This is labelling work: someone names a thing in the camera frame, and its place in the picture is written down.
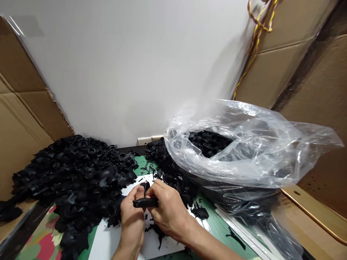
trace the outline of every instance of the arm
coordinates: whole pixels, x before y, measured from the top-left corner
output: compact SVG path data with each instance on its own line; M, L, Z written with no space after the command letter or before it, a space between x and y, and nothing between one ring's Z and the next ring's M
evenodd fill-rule
M120 205L122 232L112 260L136 260L140 253L145 217L142 208L133 207L133 200L141 199L144 195L144 187L137 185Z
M160 180L146 193L146 198L155 195L159 200L158 208L148 208L155 223L165 234L191 248L206 260L224 260L241 258L225 246L192 217L185 208L179 193Z

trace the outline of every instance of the right hand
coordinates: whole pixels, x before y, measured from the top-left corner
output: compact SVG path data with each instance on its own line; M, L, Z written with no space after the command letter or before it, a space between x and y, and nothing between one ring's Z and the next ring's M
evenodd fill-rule
M153 196L159 200L158 208L148 208L154 222L165 234L185 243L193 228L200 225L189 214L178 191L157 179L146 193L146 198Z

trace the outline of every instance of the hand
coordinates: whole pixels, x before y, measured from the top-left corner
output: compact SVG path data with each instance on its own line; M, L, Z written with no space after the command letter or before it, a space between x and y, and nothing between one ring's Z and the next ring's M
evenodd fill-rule
M133 200L145 197L144 187L137 185L120 205L122 231L113 259L137 259L144 238L144 210L134 208Z
M153 196L159 200L158 208L148 208L154 222L176 241L188 242L191 231L200 225L189 214L178 191L157 179L146 193L146 198Z

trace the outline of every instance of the electrical wire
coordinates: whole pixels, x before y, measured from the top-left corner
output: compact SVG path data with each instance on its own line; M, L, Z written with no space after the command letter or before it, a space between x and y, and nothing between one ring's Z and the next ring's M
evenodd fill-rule
M256 27L255 27L253 35L252 35L252 41L251 41L250 46L249 46L248 51L247 51L247 55L249 57L249 62L246 66L244 73L240 77L239 82L237 83L237 85L235 87L235 91L234 91L234 95L232 97L232 100L236 100L236 91L237 91L241 81L244 79L244 77L249 72L251 66L253 65L253 62L256 58L256 53L258 50L258 46L259 46L259 42L260 42L260 35L261 35L262 31L265 31L266 33L270 33L272 31L272 20L273 20L274 15L275 15L275 9L277 7L277 3L278 3L278 0L266 1L260 14L258 15L257 18L255 18L253 12L251 11L251 9L252 9L251 8L251 0L248 0L248 4L247 4L248 14L249 14L249 17L256 24ZM269 7L268 7L264 17L262 18L262 20L259 21L259 19L260 19L261 15L263 14L267 4L269 4ZM270 13L270 10L272 10L272 13L271 13L271 17L269 19L269 25L268 25L268 27L266 27L265 21L267 19L268 14Z

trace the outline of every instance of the fingernail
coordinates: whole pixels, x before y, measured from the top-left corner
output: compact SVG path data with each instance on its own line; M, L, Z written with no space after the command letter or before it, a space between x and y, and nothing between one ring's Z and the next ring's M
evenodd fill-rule
M138 187L137 187L137 193L138 193L139 195L144 195L144 194L145 194L145 188L142 187L142 186L138 186Z

